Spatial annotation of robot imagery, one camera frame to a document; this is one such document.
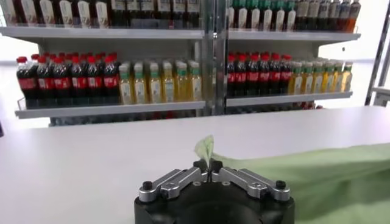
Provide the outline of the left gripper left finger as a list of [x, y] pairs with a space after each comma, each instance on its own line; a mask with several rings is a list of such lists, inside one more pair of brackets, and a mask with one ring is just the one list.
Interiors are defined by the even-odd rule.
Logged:
[[144, 181], [138, 191], [138, 199], [151, 203], [158, 197], [166, 200], [177, 198], [180, 192], [192, 182], [208, 180], [208, 166], [204, 159], [193, 162], [189, 169], [174, 169], [155, 181]]

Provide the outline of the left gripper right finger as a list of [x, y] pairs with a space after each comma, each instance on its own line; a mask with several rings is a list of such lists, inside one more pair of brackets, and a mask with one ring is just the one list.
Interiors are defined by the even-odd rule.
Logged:
[[233, 183], [243, 189], [249, 197], [259, 200], [271, 197], [276, 201], [290, 199], [290, 188], [285, 181], [273, 181], [248, 169], [232, 169], [217, 160], [210, 161], [209, 170], [211, 181]]

